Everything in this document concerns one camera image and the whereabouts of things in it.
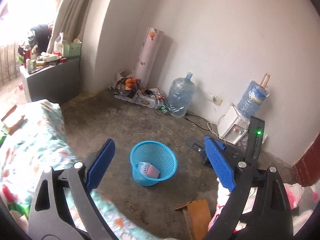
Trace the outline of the white gloved right hand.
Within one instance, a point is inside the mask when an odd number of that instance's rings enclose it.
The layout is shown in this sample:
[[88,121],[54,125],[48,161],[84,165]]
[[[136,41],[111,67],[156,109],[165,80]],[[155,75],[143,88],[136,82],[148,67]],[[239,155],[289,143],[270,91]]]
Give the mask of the white gloved right hand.
[[229,191],[229,189],[223,187],[219,178],[217,178],[217,182],[218,182],[218,188],[217,188],[216,209],[218,210],[218,209],[223,208],[226,205],[226,203],[229,200],[229,197],[231,195],[231,192]]

